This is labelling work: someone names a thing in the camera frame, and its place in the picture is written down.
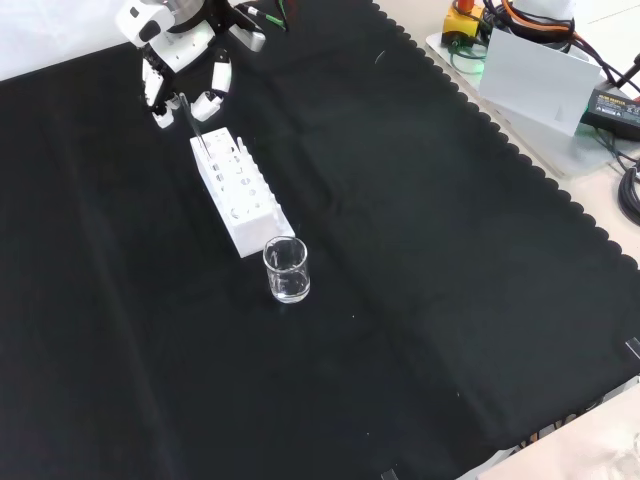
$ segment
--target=orange cable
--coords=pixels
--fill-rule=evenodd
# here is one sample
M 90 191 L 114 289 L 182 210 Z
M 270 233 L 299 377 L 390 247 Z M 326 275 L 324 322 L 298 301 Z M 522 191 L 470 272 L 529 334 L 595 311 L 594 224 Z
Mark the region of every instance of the orange cable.
M 510 17 L 518 20 L 519 23 L 526 25 L 529 28 L 533 28 L 534 30 L 543 30 L 543 31 L 564 31 L 569 30 L 569 27 L 560 27 L 560 26 L 552 26 L 552 25 L 538 25 L 536 23 L 531 23 L 524 18 L 519 17 L 516 12 L 511 9 L 511 5 L 509 5 L 508 0 L 502 0 L 502 6 L 509 14 Z

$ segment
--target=cable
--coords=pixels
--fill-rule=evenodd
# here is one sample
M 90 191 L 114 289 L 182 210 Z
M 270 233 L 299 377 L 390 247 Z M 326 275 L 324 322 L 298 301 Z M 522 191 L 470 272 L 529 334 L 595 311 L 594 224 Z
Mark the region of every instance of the cable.
M 473 53 L 462 53 L 460 52 L 460 46 L 455 42 L 453 45 L 449 47 L 449 54 L 450 54 L 449 63 L 451 63 L 451 66 L 456 71 L 463 73 L 465 75 L 480 75 L 482 73 L 482 71 L 469 72 L 467 70 L 462 70 L 456 65 L 454 57 L 457 55 L 458 57 L 461 57 L 461 58 L 466 58 L 468 60 L 480 60 L 484 63 L 486 55 L 474 55 Z
M 268 13 L 264 13 L 260 10 L 258 10 L 255 7 L 251 7 L 249 5 L 245 5 L 244 3 L 240 3 L 237 5 L 237 7 L 242 13 L 245 13 L 247 15 L 251 15 L 254 17 L 258 17 L 258 18 L 264 18 L 267 21 L 273 23 L 274 25 L 280 27 L 281 29 L 283 29 L 285 32 L 287 32 L 287 28 L 288 25 L 286 24 L 286 20 L 281 20 L 279 18 L 274 17 L 273 15 L 269 15 Z
M 282 22 L 284 23 L 284 31 L 289 31 L 289 23 L 287 22 L 287 12 L 284 9 L 284 0 L 274 0 L 276 2 L 276 7 L 280 12 L 280 16 L 282 17 Z
M 637 175 L 637 164 L 625 172 L 618 187 L 618 205 L 629 220 L 640 226 L 640 198 L 635 187 Z
M 640 160 L 622 153 L 616 147 L 616 137 L 611 135 L 611 141 L 607 139 L 599 129 L 595 129 L 598 137 L 604 143 L 604 147 L 614 156 L 618 164 L 624 170 L 620 185 L 618 185 L 618 206 L 622 213 L 634 224 L 640 226 L 640 198 L 636 191 L 636 183 L 640 183 L 638 178 L 638 165 Z M 627 167 L 622 158 L 633 162 L 633 166 Z

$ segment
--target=black cable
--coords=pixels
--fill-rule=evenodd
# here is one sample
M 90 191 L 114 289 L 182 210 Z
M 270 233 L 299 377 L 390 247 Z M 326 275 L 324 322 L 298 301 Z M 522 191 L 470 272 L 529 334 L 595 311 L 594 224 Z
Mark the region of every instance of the black cable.
M 284 11 L 284 0 L 274 0 L 276 2 L 276 8 L 278 12 L 280 12 L 280 16 L 282 17 L 282 22 L 284 23 L 284 31 L 289 31 L 289 22 L 287 22 L 287 12 Z
M 618 70 L 613 68 L 611 65 L 609 65 L 607 62 L 605 62 L 602 59 L 602 57 L 598 54 L 598 52 L 596 52 L 595 49 L 591 45 L 589 45 L 589 43 L 587 43 L 586 40 L 584 40 L 584 39 L 580 39 L 580 40 L 574 39 L 571 43 L 576 48 L 579 48 L 580 50 L 582 50 L 587 55 L 593 57 L 593 59 L 602 67 L 602 70 L 604 71 L 605 75 L 607 76 L 607 81 L 610 84 L 612 84 L 612 85 L 616 84 L 616 80 L 613 78 L 613 74 L 616 74 L 618 77 L 622 78 L 622 74 Z M 640 93 L 640 87 L 638 87 L 638 85 L 636 85 L 635 83 L 633 83 L 631 81 L 629 81 L 627 83 L 629 85 L 631 85 L 633 88 L 635 88 L 637 92 Z
M 629 220 L 640 226 L 640 198 L 635 186 L 637 175 L 636 165 L 625 172 L 618 187 L 618 205 Z
M 631 222 L 640 226 L 640 198 L 638 197 L 635 186 L 636 183 L 640 183 L 640 179 L 638 179 L 638 164 L 640 164 L 640 160 L 632 158 L 618 150 L 616 147 L 616 137 L 614 135 L 611 136 L 611 141 L 609 141 L 597 128 L 596 133 L 607 150 L 615 157 L 618 164 L 624 170 L 622 180 L 620 181 L 620 185 L 618 185 L 618 206 Z M 620 157 L 633 162 L 633 166 L 627 167 Z

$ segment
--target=white table surface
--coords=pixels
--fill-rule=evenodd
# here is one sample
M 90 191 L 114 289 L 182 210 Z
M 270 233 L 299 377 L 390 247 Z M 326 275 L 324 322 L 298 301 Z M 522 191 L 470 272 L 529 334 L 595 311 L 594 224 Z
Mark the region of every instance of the white table surface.
M 449 64 L 449 54 L 446 48 L 440 46 L 440 34 L 434 34 L 428 37 L 429 41 L 426 45 L 427 55 L 441 66 L 445 73 L 449 75 L 453 82 L 459 85 L 460 90 L 469 97 L 469 101 L 478 104 L 481 111 L 488 113 L 492 120 L 501 126 L 511 143 L 520 148 L 521 153 L 528 155 L 535 165 L 541 167 L 547 177 L 558 182 L 559 188 L 568 192 L 574 202 L 579 203 L 584 208 L 586 214 L 591 215 L 596 225 L 606 230 L 609 239 L 618 243 L 622 249 L 622 253 L 634 258 L 640 264 L 640 227 L 631 223 L 620 211 L 617 203 L 618 185 L 620 183 L 621 174 L 617 165 L 605 165 L 592 173 L 578 176 L 568 177 L 562 175 L 554 167 L 554 159 L 548 151 L 538 148 L 531 138 L 527 140 L 521 135 L 514 125 L 500 112 L 495 106 L 483 100 L 473 88 L 473 83 L 478 85 L 479 79 L 474 79 L 474 75 L 463 75 L 454 70 Z M 469 61 L 466 63 L 463 59 L 457 58 L 456 65 L 461 69 L 466 69 L 468 65 L 477 65 L 477 61 Z M 633 153 L 633 144 L 620 144 L 621 150 Z M 595 143 L 590 151 L 594 155 L 608 155 L 606 150 Z
M 478 480 L 609 480 L 607 466 L 640 433 L 635 386 L 478 476 Z

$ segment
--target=table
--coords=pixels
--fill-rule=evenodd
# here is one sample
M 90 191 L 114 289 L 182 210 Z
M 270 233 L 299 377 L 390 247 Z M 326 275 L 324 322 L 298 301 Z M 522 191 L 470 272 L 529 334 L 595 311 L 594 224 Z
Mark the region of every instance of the table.
M 133 47 L 0 85 L 5 476 L 450 479 L 637 371 L 636 265 L 368 1 L 298 4 L 260 56 L 221 40 L 202 129 L 307 243 L 300 305 L 137 103 Z
M 512 455 L 478 480 L 606 480 L 606 464 L 633 448 L 640 432 L 640 386 L 618 395 Z

